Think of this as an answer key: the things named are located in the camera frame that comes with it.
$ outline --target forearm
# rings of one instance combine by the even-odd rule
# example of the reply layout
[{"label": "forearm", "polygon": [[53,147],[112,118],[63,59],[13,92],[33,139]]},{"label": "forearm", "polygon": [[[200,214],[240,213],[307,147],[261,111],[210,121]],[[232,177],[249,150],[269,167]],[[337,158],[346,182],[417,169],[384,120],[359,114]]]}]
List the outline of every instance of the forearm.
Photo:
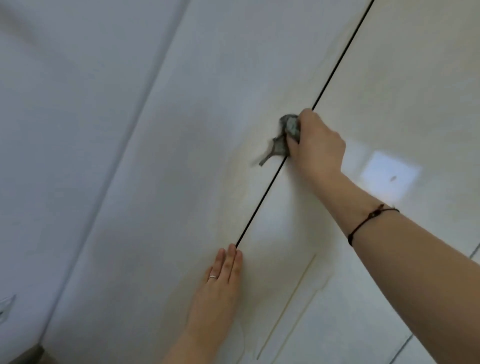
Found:
[{"label": "forearm", "polygon": [[[313,189],[345,236],[382,203],[340,173]],[[363,225],[353,248],[438,362],[479,359],[480,266],[395,211]]]},{"label": "forearm", "polygon": [[188,332],[184,332],[170,349],[162,364],[210,364],[215,352],[207,352],[206,347],[197,343]]}]

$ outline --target gray cloth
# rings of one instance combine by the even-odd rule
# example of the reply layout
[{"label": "gray cloth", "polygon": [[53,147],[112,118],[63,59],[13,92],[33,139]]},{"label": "gray cloth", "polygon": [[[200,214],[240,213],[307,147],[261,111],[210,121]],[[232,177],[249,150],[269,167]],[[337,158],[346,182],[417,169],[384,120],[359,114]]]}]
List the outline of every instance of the gray cloth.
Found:
[{"label": "gray cloth", "polygon": [[272,156],[284,156],[288,157],[290,151],[287,144],[287,135],[294,139],[297,143],[300,142],[300,124],[298,121],[298,115],[287,114],[280,118],[280,135],[273,138],[273,145],[270,153],[260,161],[260,166],[263,166],[265,162]]}]

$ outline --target hand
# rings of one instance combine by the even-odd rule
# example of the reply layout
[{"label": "hand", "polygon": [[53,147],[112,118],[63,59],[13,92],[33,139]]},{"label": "hand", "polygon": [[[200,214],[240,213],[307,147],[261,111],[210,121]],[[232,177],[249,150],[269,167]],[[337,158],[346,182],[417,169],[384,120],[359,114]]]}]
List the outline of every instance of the hand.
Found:
[{"label": "hand", "polygon": [[237,308],[243,255],[230,244],[227,254],[220,249],[195,293],[185,335],[212,360],[225,340]]},{"label": "hand", "polygon": [[302,175],[315,187],[340,173],[345,142],[311,109],[300,113],[299,122],[300,143],[287,137],[288,148]]}]

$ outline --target bracelet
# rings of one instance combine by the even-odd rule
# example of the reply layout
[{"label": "bracelet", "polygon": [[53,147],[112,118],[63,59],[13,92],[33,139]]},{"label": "bracelet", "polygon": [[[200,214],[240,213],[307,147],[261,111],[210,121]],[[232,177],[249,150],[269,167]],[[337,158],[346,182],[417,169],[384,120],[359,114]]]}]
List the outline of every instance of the bracelet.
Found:
[{"label": "bracelet", "polygon": [[352,231],[352,233],[348,236],[348,243],[350,244],[350,246],[353,247],[353,245],[352,245],[353,234],[355,234],[355,233],[357,232],[357,230],[360,229],[360,228],[363,226],[363,224],[365,224],[368,220],[371,220],[371,219],[377,217],[378,215],[380,215],[380,214],[381,214],[382,212],[384,212],[384,211],[397,211],[397,212],[400,212],[400,210],[398,210],[398,209],[396,209],[396,208],[394,208],[394,207],[393,207],[393,208],[384,208],[384,206],[385,206],[385,204],[381,204],[380,206],[378,206],[378,208],[377,208],[376,210],[374,210],[374,211],[372,211],[370,214],[368,214],[368,217],[367,217],[364,221],[362,221],[362,222],[360,223],[360,225],[357,226],[357,227],[354,229],[354,231]]}]

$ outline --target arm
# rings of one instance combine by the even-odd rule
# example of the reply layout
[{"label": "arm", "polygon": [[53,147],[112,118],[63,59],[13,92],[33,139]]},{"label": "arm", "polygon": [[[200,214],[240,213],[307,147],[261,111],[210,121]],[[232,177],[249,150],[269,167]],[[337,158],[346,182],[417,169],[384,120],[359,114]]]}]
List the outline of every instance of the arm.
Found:
[{"label": "arm", "polygon": [[[311,110],[292,157],[345,236],[382,202],[340,172],[345,142]],[[439,363],[480,361],[480,266],[396,211],[369,220],[353,248],[387,300]]]},{"label": "arm", "polygon": [[187,326],[163,364],[209,364],[227,337],[240,293],[243,254],[220,249],[195,293]]}]

